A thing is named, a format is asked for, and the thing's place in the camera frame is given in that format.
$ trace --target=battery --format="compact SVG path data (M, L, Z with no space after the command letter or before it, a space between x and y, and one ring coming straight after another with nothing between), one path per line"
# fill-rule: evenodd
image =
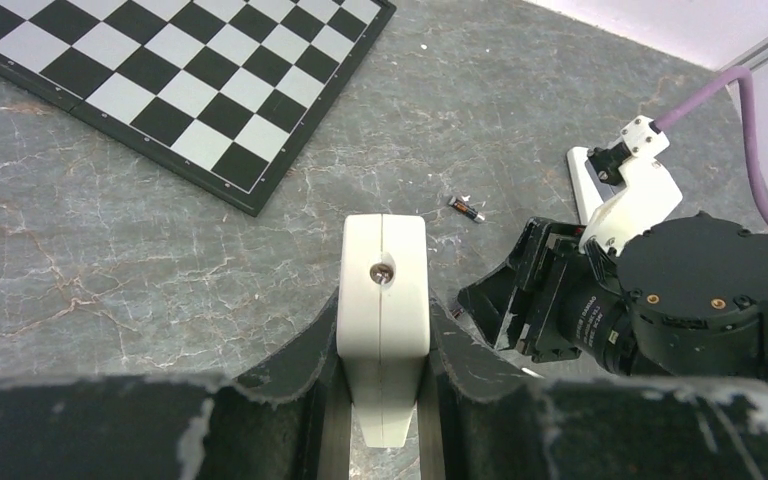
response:
M483 213L479 213L478 210L472 208L461 197L452 196L452 198L449 199L449 206L451 206L455 210L463 213L464 215L469 217L475 223L483 223L484 222L484 214Z

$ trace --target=white square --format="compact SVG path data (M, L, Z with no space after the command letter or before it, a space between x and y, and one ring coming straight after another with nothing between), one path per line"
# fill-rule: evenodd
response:
M320 30L319 35L313 39L311 45L323 51L329 57L343 63L346 55L352 51L355 44L342 34L326 25Z
M249 5L260 10L267 17L280 22L296 4L290 0L249 0Z
M157 95L179 110L195 118L218 92L188 72L180 72Z
M0 5L28 20L53 2L54 0L0 0Z
M275 30L272 30L272 33L263 40L264 47L277 53L279 57L290 63L296 63L296 60L302 56L309 45L310 42L283 25L275 27Z
M172 151L210 170L230 146L230 138L196 120L178 137Z
M146 44L146 48L176 67L184 68L204 48L204 44L175 25L166 25Z
M109 17L111 13L124 5L126 1L127 0L69 0L69 3L74 4L76 7L79 7L81 10L99 20L104 20Z
M207 44L212 50L240 66L257 50L258 43L236 28L225 25Z
M30 22L19 25L0 40L0 54L35 73L68 49L67 43Z
M166 20L172 20L178 12L181 11L192 0L134 0L142 5L149 12Z
M258 111L274 90L272 85L242 68L222 87L222 93L226 97L252 112Z
M116 70L128 59L140 44L106 23L99 23L74 45L75 49L104 65Z
M381 6L372 0L346 0L342 7L367 24L381 11Z
M217 18L230 22L246 6L246 2L243 0L196 0L196 5L216 15Z
M243 127L243 131L237 135L235 141L271 163L289 137L289 133L271 124L265 118L255 115Z
M318 18L322 23L328 23L334 13L340 9L333 0L301 0L299 7Z
M143 87L114 73L87 99L87 103L102 112L130 124L154 100L154 95Z
M325 87L319 80L299 70L295 66L284 75L276 87L281 93L299 102L307 108L319 97Z

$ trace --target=screw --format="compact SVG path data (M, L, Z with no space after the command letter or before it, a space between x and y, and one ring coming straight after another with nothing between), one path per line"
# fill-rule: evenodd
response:
M393 267L384 263L376 263L369 269L369 277L378 285L390 283L394 275Z
M740 308L749 308L752 306L752 300L746 295L738 295L734 298L734 303Z

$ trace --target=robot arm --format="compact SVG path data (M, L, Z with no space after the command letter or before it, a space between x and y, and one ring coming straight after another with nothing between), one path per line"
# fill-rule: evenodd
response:
M592 240L581 253L584 232L532 219L508 260L460 292L491 345L535 362L583 351L620 375L768 378L768 234L700 214L608 255Z

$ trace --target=chessboard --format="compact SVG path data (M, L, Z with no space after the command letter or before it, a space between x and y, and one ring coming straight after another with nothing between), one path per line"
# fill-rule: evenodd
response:
M394 10L0 0L0 75L257 215Z

